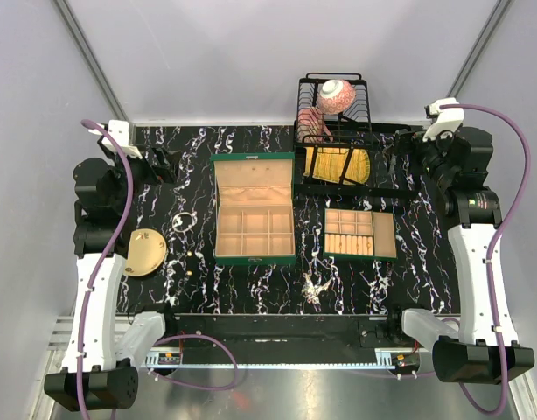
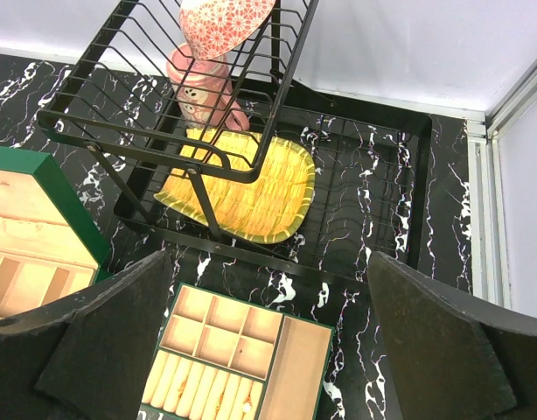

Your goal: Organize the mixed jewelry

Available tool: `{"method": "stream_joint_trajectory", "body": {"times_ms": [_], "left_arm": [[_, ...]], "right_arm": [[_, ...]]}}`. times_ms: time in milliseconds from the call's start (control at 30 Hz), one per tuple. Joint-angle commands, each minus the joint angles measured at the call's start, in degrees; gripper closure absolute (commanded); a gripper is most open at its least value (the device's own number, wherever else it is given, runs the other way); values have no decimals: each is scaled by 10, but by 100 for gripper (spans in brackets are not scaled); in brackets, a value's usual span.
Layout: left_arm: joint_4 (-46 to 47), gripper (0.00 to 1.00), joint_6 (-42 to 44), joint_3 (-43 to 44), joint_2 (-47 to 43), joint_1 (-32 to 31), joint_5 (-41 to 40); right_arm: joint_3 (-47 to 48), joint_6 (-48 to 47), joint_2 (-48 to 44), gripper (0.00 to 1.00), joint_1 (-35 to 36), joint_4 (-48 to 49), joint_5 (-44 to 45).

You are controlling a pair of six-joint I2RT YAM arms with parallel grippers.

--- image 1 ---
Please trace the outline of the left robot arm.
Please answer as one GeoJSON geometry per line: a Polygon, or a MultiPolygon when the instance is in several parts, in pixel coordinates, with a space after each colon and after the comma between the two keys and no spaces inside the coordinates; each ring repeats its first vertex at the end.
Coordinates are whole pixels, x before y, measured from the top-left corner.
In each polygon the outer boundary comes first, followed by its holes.
{"type": "Polygon", "coordinates": [[[129,246],[136,222],[127,209],[143,186],[172,181],[170,166],[143,157],[91,157],[73,170],[74,253],[77,297],[73,327],[59,372],[45,377],[44,392],[63,408],[86,416],[91,410],[130,408],[138,370],[152,347],[170,345],[178,334],[167,304],[136,311],[128,331],[115,338],[116,299],[129,275],[129,246]]]}

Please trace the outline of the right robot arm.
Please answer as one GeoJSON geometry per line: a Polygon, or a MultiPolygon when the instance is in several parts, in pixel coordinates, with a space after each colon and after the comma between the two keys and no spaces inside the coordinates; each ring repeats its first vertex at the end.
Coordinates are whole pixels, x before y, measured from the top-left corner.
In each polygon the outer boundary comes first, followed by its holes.
{"type": "Polygon", "coordinates": [[[499,245],[491,243],[502,225],[499,197],[484,184],[492,154],[492,135],[473,127],[445,131],[434,140],[399,129],[386,152],[390,165],[407,156],[412,168],[436,184],[460,298],[458,328],[429,310],[396,304],[386,336],[394,346],[415,340],[430,351],[441,382],[498,385],[534,366],[534,352],[519,343],[509,316],[499,245]]]}

